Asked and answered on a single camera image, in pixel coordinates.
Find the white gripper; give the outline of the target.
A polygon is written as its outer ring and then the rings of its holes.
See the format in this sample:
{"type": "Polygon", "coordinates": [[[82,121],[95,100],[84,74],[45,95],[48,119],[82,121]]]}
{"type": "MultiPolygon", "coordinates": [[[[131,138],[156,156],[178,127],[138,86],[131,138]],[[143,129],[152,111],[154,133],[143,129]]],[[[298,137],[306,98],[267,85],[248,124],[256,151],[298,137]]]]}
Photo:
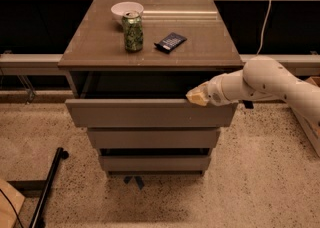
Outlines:
{"type": "Polygon", "coordinates": [[[215,106],[225,106],[237,103],[237,100],[229,100],[222,88],[222,82],[225,74],[218,75],[204,82],[199,86],[189,90],[186,97],[190,103],[206,106],[208,102],[215,106]]]}

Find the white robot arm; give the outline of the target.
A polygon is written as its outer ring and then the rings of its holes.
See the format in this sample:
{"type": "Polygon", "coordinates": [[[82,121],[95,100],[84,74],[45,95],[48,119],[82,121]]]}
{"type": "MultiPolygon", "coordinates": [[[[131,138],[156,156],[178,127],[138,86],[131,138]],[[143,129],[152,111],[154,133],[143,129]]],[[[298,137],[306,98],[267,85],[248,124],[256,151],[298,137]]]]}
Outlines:
{"type": "Polygon", "coordinates": [[[268,56],[251,58],[241,70],[214,76],[189,90],[186,97],[200,106],[280,99],[311,124],[320,124],[320,88],[298,79],[268,56]]]}

